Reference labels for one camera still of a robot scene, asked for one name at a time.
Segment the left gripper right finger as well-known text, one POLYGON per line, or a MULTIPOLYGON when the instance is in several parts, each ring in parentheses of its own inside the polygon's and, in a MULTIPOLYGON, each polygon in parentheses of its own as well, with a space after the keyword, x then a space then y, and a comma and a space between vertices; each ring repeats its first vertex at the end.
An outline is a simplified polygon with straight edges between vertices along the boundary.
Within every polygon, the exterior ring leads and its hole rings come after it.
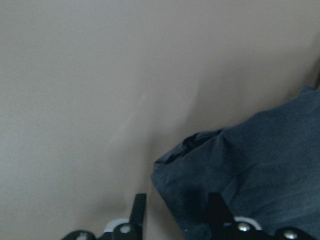
POLYGON ((208 225, 212 240, 226 240, 234 225, 234 216, 218 192, 208 194, 208 225))

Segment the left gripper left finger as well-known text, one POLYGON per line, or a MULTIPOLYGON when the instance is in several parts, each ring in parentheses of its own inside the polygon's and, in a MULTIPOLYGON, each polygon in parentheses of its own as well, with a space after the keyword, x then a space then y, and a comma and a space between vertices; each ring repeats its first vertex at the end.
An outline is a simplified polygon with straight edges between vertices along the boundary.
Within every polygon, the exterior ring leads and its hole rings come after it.
POLYGON ((132 240, 142 240, 143 239, 143 225, 144 217, 147 205, 147 194, 138 193, 135 195, 130 217, 129 224, 131 227, 130 235, 132 240))

